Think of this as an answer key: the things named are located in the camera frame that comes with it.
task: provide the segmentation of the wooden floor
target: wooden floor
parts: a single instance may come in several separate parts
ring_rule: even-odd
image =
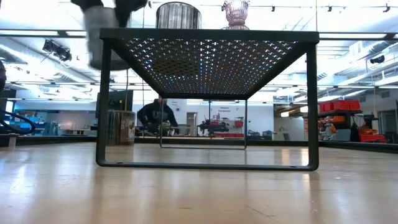
[[[316,172],[98,167],[95,144],[0,151],[0,223],[397,223],[398,155],[321,149]],[[305,164],[307,150],[109,148],[113,161]]]

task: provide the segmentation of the metal table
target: metal table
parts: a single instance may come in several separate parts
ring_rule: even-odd
[[[319,163],[316,54],[316,45],[319,43],[318,32],[102,29],[100,37],[103,40],[103,64],[96,150],[96,161],[99,165],[181,169],[317,169]],[[163,98],[244,100],[244,149],[247,139],[248,99],[303,54],[307,54],[309,164],[255,166],[107,162],[105,137],[111,50],[125,60]]]

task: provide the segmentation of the perforated tabletop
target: perforated tabletop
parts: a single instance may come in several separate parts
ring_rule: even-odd
[[[164,98],[246,100],[319,42],[318,32],[102,29]]]

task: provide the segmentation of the person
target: person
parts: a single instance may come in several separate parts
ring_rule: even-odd
[[[160,118],[161,114],[161,104],[163,104],[163,119]],[[160,122],[169,121],[172,127],[178,127],[177,121],[175,120],[174,113],[172,109],[167,106],[167,99],[162,99],[159,96],[158,99],[155,99],[153,103],[149,103],[145,105],[141,110],[138,111],[137,117],[142,125],[148,127],[148,131],[157,132],[157,128],[160,125]]]
[[[125,28],[130,13],[143,8],[148,0],[115,0],[114,9],[105,8],[101,0],[72,0],[84,13],[84,24],[88,36],[90,66],[101,70],[103,44],[100,39],[101,28]],[[111,54],[111,70],[129,69],[129,65],[117,54]]]
[[[2,90],[4,89],[4,87],[6,86],[6,68],[4,68],[4,65],[2,64],[1,60],[0,60],[0,93],[2,92]]]

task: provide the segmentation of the cable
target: cable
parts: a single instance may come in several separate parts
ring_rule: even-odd
[[[31,120],[29,120],[29,119],[27,119],[27,118],[25,118],[23,116],[19,116],[19,115],[14,114],[14,113],[7,112],[7,111],[2,110],[2,109],[0,109],[0,112],[3,112],[4,114],[8,114],[8,115],[11,115],[11,116],[13,116],[15,118],[19,118],[21,120],[24,120],[26,123],[28,123],[31,126],[31,129],[29,131],[22,131],[20,129],[12,127],[11,125],[8,125],[5,121],[0,119],[0,124],[2,124],[6,129],[8,129],[10,131],[13,131],[13,132],[15,132],[17,134],[30,134],[30,133],[33,133],[35,131],[35,129],[36,129],[35,128],[35,124]]]

